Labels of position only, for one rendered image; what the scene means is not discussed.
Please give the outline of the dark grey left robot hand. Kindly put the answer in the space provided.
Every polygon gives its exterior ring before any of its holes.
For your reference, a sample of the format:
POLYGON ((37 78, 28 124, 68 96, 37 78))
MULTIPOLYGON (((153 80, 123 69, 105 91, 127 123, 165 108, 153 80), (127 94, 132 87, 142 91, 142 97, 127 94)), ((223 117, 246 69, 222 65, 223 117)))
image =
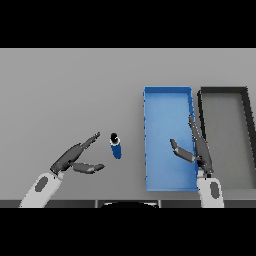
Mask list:
POLYGON ((75 172, 84 174, 93 174, 96 171, 100 171, 104 168, 103 164, 90 165, 86 163, 77 163, 78 158, 81 154, 96 141, 100 136, 100 133, 96 133, 90 137, 84 143, 78 143, 71 148, 69 148, 65 153, 63 153, 50 167, 50 170, 58 175, 60 172, 65 172, 70 167, 73 168, 75 172))

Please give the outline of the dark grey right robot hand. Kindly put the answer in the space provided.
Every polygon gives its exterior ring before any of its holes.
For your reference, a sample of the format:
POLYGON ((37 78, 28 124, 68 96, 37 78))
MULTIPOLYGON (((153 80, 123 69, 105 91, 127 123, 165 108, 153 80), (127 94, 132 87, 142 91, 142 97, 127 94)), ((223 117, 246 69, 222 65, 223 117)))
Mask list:
POLYGON ((170 145, 173 149, 173 153, 176 156, 190 163, 196 162, 198 167, 203 170, 204 175, 207 178, 210 178, 214 170, 213 170, 213 163, 212 163, 209 147, 205 139, 200 135, 198 128, 196 126, 196 123, 193 120, 192 116, 188 117, 188 125, 192 132, 192 137, 193 137, 194 146, 195 146, 195 153, 192 153, 183 149, 176 143, 176 141, 173 138, 171 138, 170 145))

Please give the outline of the dark grey bin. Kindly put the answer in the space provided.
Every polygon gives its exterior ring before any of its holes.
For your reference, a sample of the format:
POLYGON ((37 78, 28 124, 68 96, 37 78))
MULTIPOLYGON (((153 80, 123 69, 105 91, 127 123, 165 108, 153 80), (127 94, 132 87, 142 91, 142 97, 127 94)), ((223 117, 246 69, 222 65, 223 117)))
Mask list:
POLYGON ((202 135, 223 189, 256 189, 256 130, 247 87, 201 87, 202 135))

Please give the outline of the blue bin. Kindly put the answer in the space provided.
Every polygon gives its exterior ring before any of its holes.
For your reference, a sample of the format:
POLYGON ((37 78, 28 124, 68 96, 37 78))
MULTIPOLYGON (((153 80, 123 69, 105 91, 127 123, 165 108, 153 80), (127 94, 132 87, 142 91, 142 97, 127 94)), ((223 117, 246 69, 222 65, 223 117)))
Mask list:
POLYGON ((196 191, 197 171, 190 163, 176 156, 171 139, 195 154, 195 146, 188 117, 194 116, 192 88, 190 86, 145 86, 144 152, 146 190, 196 191))

